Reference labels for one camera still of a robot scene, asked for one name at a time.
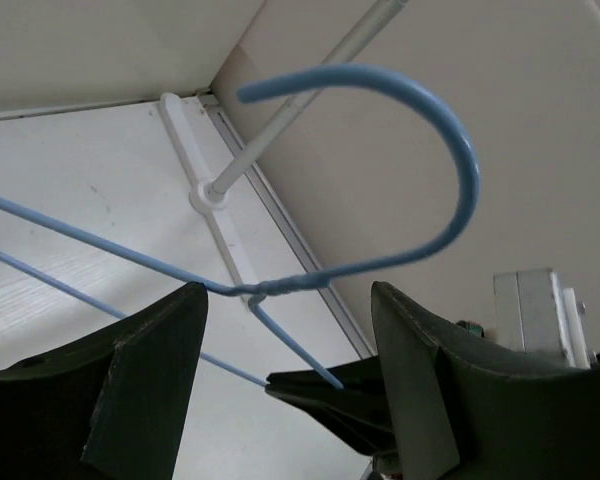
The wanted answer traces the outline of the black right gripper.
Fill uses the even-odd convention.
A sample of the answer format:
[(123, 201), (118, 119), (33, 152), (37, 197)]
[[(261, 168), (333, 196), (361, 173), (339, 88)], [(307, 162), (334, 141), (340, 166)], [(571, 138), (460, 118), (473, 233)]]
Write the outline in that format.
[(392, 453), (396, 440), (380, 359), (377, 356), (332, 367), (343, 387), (335, 388), (313, 370), (277, 372), (265, 392), (311, 416), (356, 452)]

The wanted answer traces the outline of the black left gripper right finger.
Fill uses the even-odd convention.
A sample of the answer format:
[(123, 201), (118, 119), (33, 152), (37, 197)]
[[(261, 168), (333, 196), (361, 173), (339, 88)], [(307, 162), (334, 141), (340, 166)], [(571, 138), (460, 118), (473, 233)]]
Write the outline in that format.
[(372, 320), (407, 479), (600, 479), (600, 366), (515, 352), (386, 282)]

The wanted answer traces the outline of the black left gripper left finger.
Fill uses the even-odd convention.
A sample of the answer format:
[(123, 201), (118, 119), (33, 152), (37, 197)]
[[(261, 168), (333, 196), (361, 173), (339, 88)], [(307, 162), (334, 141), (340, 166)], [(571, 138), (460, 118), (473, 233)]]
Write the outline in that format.
[(0, 370), (0, 479), (171, 478), (207, 315), (188, 283)]

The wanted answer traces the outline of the light blue wire hanger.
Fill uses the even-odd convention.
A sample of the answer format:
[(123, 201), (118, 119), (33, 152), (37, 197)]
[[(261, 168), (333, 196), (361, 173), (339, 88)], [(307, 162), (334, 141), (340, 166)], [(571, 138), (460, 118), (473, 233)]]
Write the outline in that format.
[[(466, 229), (479, 197), (479, 173), (466, 130), (436, 95), (404, 74), (378, 66), (316, 66), (239, 88), (254, 103), (324, 91), (355, 98), (374, 93), (421, 118), (449, 149), (457, 180), (444, 179), (436, 194), (390, 168), (382, 151), (354, 150), (368, 143), (359, 132), (332, 123), (335, 145), (345, 158), (332, 172), (285, 172), (285, 185), (317, 218), (316, 230), (337, 252), (336, 262), (311, 273), (286, 272), (267, 280), (266, 292), (248, 296), (238, 314), (272, 329), (301, 362), (323, 330), (307, 312), (282, 318), (284, 303), (299, 304), (329, 282), (401, 267), (447, 248)], [(49, 203), (65, 222), (122, 243), (137, 255), (182, 270), (199, 280), (219, 253), (205, 221), (184, 201), (184, 178), (175, 172), (175, 151), (158, 123), (154, 102), (88, 104), (11, 112), (0, 118), (6, 152), (0, 178), (15, 204), (26, 197)], [(0, 265), (19, 267), (23, 278), (0, 274), (0, 368), (114, 322), (124, 303), (147, 302), (136, 293), (131, 267), (109, 251), (75, 239), (62, 240), (37, 221), (0, 211)]]

